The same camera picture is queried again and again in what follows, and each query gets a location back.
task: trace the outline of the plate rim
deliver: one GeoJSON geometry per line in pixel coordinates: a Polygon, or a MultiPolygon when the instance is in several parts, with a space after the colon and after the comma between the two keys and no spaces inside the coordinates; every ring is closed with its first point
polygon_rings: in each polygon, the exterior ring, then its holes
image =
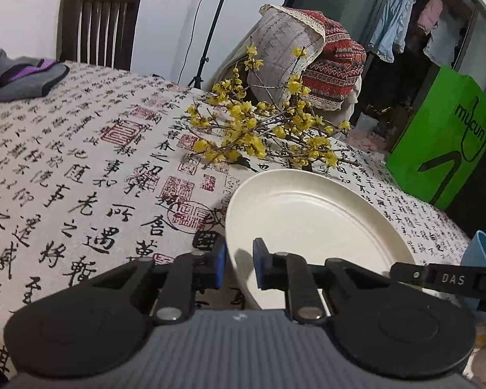
{"type": "Polygon", "coordinates": [[[387,224],[389,224],[389,226],[394,229],[394,231],[399,235],[400,237],[400,240],[403,241],[403,244],[404,244],[404,247],[406,249],[406,251],[410,254],[411,258],[412,258],[412,261],[415,262],[415,259],[414,259],[414,256],[412,255],[412,252],[408,246],[408,244],[406,243],[406,241],[403,239],[402,235],[399,233],[399,231],[395,228],[395,226],[386,218],[384,217],[380,211],[378,211],[378,209],[376,209],[371,203],[367,202],[367,201],[364,201],[363,198],[360,197],[359,193],[355,192],[353,189],[350,189],[348,187],[346,187],[345,185],[343,185],[342,183],[339,183],[337,182],[336,180],[333,180],[329,177],[326,177],[324,175],[320,175],[320,174],[317,174],[316,172],[309,172],[309,171],[304,171],[304,170],[296,170],[296,169],[276,169],[276,170],[269,170],[269,171],[261,171],[261,172],[258,172],[257,174],[253,175],[252,177],[249,177],[247,178],[237,189],[236,191],[234,192],[234,194],[232,195],[231,197],[231,200],[227,206],[227,213],[226,213],[226,221],[225,221],[225,233],[226,233],[226,248],[227,248],[227,254],[228,254],[228,258],[230,259],[231,261],[231,266],[232,266],[232,269],[233,269],[233,272],[234,272],[234,275],[237,279],[237,283],[238,283],[238,286],[239,286],[239,290],[245,295],[245,298],[247,300],[247,303],[249,303],[251,305],[251,307],[253,309],[258,309],[258,310],[262,310],[263,308],[259,305],[259,303],[255,300],[254,296],[252,295],[252,293],[250,292],[249,288],[248,288],[248,285],[246,283],[242,283],[240,277],[239,277],[239,274],[238,274],[238,271],[237,271],[237,268],[236,268],[236,265],[235,265],[235,258],[231,252],[231,250],[229,249],[229,243],[228,243],[228,239],[227,239],[227,224],[229,222],[229,217],[230,217],[230,213],[232,211],[232,208],[234,207],[234,203],[233,203],[233,200],[236,198],[237,194],[240,192],[240,190],[245,186],[245,184],[251,182],[252,180],[256,179],[256,177],[261,177],[263,175],[269,175],[269,174],[299,174],[299,175],[311,175],[311,174],[315,174],[317,177],[320,177],[320,178],[323,178],[325,180],[328,180],[330,183],[334,184],[334,185],[337,185],[337,187],[340,187],[342,189],[344,189],[344,191],[348,191],[348,192],[351,192],[353,193],[354,195],[358,196],[360,198],[361,201],[367,203],[369,206],[371,206],[382,218],[383,221],[385,221],[387,224]]]}

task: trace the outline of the white plate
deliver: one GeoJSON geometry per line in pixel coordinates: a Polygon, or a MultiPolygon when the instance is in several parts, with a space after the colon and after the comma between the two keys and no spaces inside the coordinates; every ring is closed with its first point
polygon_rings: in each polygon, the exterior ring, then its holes
{"type": "Polygon", "coordinates": [[[262,172],[234,193],[226,217],[228,254],[241,290],[254,308],[283,309],[284,293],[258,289],[252,242],[270,253],[300,254],[309,264],[339,257],[385,274],[395,262],[414,263],[392,224],[358,194],[322,175],[300,170],[262,172]]]}

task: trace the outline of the light stand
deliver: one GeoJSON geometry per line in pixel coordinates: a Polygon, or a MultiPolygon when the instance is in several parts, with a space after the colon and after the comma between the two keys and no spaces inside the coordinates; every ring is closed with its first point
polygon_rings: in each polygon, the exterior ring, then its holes
{"type": "Polygon", "coordinates": [[[200,66],[198,66],[198,72],[196,73],[196,76],[193,78],[193,80],[189,82],[189,86],[191,86],[194,82],[194,87],[197,89],[201,88],[203,82],[202,80],[203,67],[205,66],[205,63],[209,62],[209,57],[207,56],[207,52],[209,51],[209,46],[214,35],[214,29],[216,29],[216,23],[218,22],[218,18],[220,17],[221,7],[223,7],[224,1],[225,0],[220,0],[220,3],[218,4],[218,8],[216,9],[216,14],[214,15],[213,24],[211,25],[209,36],[207,37],[207,42],[205,43],[205,48],[203,49],[203,55],[202,58],[200,58],[200,66]]]}

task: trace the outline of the table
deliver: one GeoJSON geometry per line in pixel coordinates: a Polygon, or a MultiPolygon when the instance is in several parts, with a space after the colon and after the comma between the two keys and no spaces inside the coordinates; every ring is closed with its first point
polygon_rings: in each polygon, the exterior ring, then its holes
{"type": "MultiPolygon", "coordinates": [[[[3,327],[11,313],[138,257],[164,264],[210,248],[237,187],[288,166],[250,159],[251,169],[204,169],[182,118],[200,91],[69,65],[47,97],[0,103],[0,367],[8,375],[3,327]]],[[[345,154],[361,166],[315,172],[372,203],[416,262],[459,262],[469,241],[443,212],[403,193],[381,162],[354,148],[345,154]]],[[[224,285],[199,295],[198,305],[241,308],[233,277],[224,285]]]]}

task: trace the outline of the red patterned fabric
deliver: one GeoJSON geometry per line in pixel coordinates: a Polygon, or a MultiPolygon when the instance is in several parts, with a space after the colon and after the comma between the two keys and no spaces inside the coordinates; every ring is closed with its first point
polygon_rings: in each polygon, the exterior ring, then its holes
{"type": "Polygon", "coordinates": [[[351,39],[345,28],[321,12],[299,10],[324,25],[326,45],[317,59],[304,72],[304,84],[311,88],[311,97],[328,108],[338,109],[353,90],[362,74],[366,53],[363,46],[351,39]]]}

